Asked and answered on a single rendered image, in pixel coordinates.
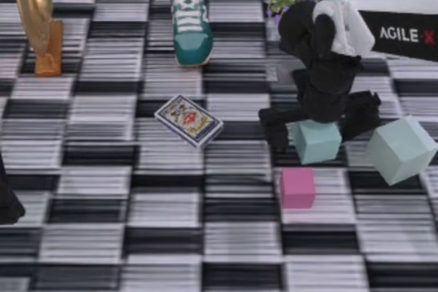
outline gold disc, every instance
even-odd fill
[[[50,36],[52,0],[16,0],[23,29],[35,53],[44,55]]]

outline wooden base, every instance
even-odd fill
[[[64,34],[62,21],[50,22],[50,37],[47,52],[36,55],[35,74],[37,77],[61,75],[62,39]]]

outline shoe sole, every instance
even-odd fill
[[[178,58],[177,57],[175,57],[175,61],[177,62],[178,66],[180,68],[198,68],[199,66],[204,66],[205,64],[207,64],[210,61],[211,53],[213,53],[213,50],[210,51],[210,54],[208,54],[208,56],[205,59],[205,61],[200,63],[200,64],[182,65],[181,63],[178,62]]]

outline red x letter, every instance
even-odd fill
[[[435,31],[433,31],[433,30],[425,30],[424,31],[424,43],[425,44],[435,44],[434,33],[435,33]]]

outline black label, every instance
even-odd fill
[[[438,15],[360,11],[373,51],[438,62]]]

